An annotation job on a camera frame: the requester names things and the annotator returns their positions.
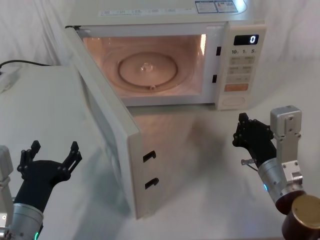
microwave control panel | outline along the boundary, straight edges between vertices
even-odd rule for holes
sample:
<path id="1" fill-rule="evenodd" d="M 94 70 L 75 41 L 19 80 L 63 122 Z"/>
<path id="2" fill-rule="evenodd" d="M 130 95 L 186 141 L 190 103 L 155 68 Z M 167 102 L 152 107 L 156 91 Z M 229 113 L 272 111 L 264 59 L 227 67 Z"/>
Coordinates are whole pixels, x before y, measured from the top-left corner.
<path id="1" fill-rule="evenodd" d="M 218 110 L 248 108 L 265 35 L 264 24 L 227 23 L 217 78 Z"/>

table surface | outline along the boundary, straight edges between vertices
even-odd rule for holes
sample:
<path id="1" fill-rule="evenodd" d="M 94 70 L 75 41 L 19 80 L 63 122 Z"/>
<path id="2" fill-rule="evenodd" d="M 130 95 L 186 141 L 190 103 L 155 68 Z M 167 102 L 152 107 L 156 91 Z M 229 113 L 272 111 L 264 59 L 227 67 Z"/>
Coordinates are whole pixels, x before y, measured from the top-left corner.
<path id="1" fill-rule="evenodd" d="M 71 179 L 58 184 L 44 212 L 39 240 L 222 240 L 281 236 L 277 212 L 249 158 L 233 147 L 242 111 L 212 106 L 135 107 L 147 148 L 157 147 L 150 172 L 159 175 L 162 196 L 153 214 L 135 220 L 99 147 L 77 76 L 68 67 L 28 67 L 0 94 L 0 144 L 9 147 L 15 196 L 22 184 L 16 167 L 22 149 L 39 140 L 37 159 L 62 162 L 72 141 L 83 157 Z M 302 110 L 298 157 L 304 188 L 320 196 L 320 62 L 263 63 L 252 89 L 250 118 L 270 123 L 270 110 Z"/>

microwave door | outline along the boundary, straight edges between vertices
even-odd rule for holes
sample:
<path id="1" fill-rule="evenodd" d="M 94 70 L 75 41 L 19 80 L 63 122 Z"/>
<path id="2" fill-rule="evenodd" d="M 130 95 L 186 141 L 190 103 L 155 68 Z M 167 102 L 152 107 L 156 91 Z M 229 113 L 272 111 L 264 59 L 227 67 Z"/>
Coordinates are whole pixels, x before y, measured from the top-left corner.
<path id="1" fill-rule="evenodd" d="M 64 30 L 71 62 L 81 75 L 86 104 L 104 138 L 107 156 L 136 218 L 148 211 L 142 134 L 111 83 L 101 72 L 73 28 Z"/>

black cable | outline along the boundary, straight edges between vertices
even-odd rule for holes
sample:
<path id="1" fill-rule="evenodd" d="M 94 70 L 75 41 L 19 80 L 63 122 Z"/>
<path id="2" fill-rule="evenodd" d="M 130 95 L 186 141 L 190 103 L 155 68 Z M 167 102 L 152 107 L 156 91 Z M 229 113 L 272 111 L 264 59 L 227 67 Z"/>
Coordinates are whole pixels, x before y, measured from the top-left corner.
<path id="1" fill-rule="evenodd" d="M 48 67 L 48 66 L 50 66 L 50 65 L 47 65 L 47 64 L 42 64 L 42 63 L 38 63 L 38 62 L 34 62 L 34 61 L 10 60 L 10 61 L 5 61 L 5 62 L 1 63 L 1 64 L 0 64 L 0 69 L 3 67 L 3 65 L 11 64 L 11 63 L 25 63 L 25 64 L 33 64 L 33 65 L 43 66 L 43 67 Z"/>
<path id="2" fill-rule="evenodd" d="M 248 165 L 248 164 L 246 164 L 249 168 L 251 168 L 251 169 L 253 169 L 253 170 L 255 170 L 256 172 L 258 172 L 258 170 L 257 169 L 255 169 L 253 166 L 250 166 L 250 165 Z"/>

microwave oven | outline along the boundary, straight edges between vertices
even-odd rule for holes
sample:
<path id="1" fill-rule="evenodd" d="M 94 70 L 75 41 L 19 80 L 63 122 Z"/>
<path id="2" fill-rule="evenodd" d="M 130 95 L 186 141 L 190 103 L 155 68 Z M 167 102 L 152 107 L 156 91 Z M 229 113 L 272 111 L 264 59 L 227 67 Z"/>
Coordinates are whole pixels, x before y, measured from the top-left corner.
<path id="1" fill-rule="evenodd" d="M 254 10 L 253 0 L 76 1 L 70 61 L 136 218 L 161 180 L 143 177 L 157 150 L 144 149 L 127 107 L 247 108 L 266 34 Z"/>

